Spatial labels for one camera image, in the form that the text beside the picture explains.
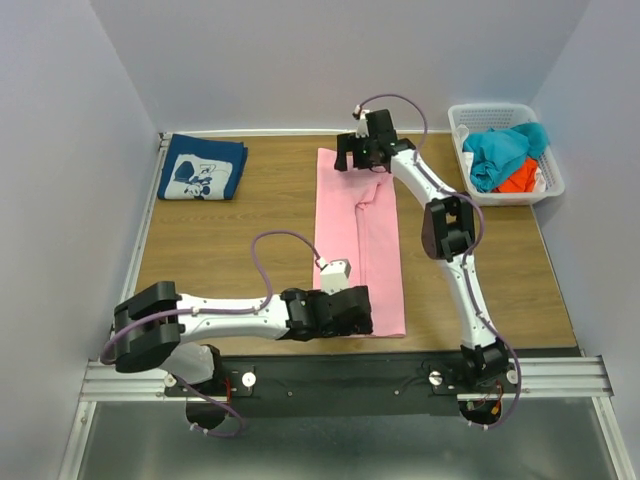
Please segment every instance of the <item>pink towel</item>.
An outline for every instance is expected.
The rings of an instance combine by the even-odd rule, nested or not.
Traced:
[[[318,150],[315,245],[327,260],[351,263],[351,286],[368,285],[373,335],[404,336],[404,295],[393,177],[333,169],[336,152]],[[320,288],[314,268],[313,287]]]

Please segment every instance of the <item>white laundry basket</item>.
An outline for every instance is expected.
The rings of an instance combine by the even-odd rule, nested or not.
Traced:
[[[527,122],[537,122],[536,114],[526,105],[515,103],[471,103],[454,105],[449,109],[449,123],[453,148],[458,157],[460,173],[467,192],[480,205],[533,205],[543,198],[555,197],[564,192],[564,182],[560,177],[551,149],[547,147],[538,159],[538,166],[547,182],[547,190],[540,193],[481,193],[471,183],[469,172],[465,168],[462,142],[456,134],[458,125],[466,125],[470,133],[484,132],[490,127],[510,128]]]

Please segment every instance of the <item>folded navy blue cloth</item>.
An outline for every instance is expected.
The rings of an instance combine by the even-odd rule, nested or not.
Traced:
[[[162,167],[158,198],[230,200],[244,172],[243,143],[172,135]]]
[[[479,192],[493,191],[522,167],[527,157],[538,160],[548,144],[547,132],[535,122],[472,133],[463,147],[465,152],[473,152],[471,183]]]

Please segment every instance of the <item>wooden table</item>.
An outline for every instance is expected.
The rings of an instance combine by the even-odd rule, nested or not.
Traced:
[[[249,137],[243,141],[249,147],[249,159],[233,201],[156,201],[138,291],[160,280],[173,280],[180,292],[197,296],[259,297],[264,286],[249,255],[253,237],[265,230],[286,228],[313,239],[317,149],[335,148],[335,137]],[[421,153],[444,181],[463,188],[449,135],[431,135]],[[396,192],[406,337],[307,343],[220,338],[213,343],[229,355],[459,348],[460,321],[449,288],[420,243],[422,208],[397,180]],[[485,208],[484,213],[487,229],[476,250],[476,263],[494,323],[517,348],[575,346],[531,209]],[[300,241],[264,238],[258,254],[276,292],[311,288],[311,255]]]

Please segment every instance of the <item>white wall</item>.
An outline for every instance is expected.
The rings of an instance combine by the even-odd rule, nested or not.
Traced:
[[[537,208],[580,345],[602,354],[640,472],[640,3],[593,0],[533,102],[566,194]]]
[[[57,478],[157,135],[88,1],[0,15],[0,478]]]
[[[91,0],[167,131],[353,127],[355,103],[405,93],[528,103],[588,0]],[[419,127],[404,105],[402,128]]]

